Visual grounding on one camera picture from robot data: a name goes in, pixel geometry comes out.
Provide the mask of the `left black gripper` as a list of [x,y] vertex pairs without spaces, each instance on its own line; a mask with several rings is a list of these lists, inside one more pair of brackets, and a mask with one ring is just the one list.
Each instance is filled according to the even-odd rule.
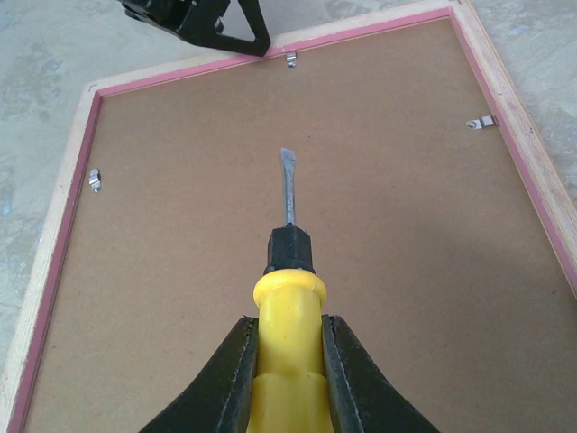
[[193,45],[264,57],[271,45],[259,1],[121,1],[124,13]]

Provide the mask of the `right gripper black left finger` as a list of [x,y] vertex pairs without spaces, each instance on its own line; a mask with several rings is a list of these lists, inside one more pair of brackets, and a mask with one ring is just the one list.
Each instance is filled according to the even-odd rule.
[[258,319],[242,317],[190,385],[143,432],[245,432],[258,354]]

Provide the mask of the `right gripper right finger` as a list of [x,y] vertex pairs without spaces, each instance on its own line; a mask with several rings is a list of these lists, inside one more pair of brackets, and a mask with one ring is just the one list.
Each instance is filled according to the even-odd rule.
[[436,432],[384,376],[340,316],[322,316],[325,378],[335,432]]

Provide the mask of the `yellow handled screwdriver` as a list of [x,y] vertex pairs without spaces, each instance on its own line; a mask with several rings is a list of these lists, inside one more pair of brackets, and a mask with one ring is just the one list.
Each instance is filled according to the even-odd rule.
[[313,266],[310,235],[296,224],[296,154],[279,154],[284,224],[272,230],[267,265],[253,290],[259,309],[250,432],[330,432],[322,338],[327,297]]

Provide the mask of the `pink picture frame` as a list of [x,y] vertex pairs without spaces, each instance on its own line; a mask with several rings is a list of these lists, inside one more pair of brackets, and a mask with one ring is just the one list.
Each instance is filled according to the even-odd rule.
[[289,3],[263,60],[71,8],[1,31],[2,431],[135,432],[193,380],[257,313],[284,147],[326,312],[418,410],[575,431],[576,208],[476,2]]

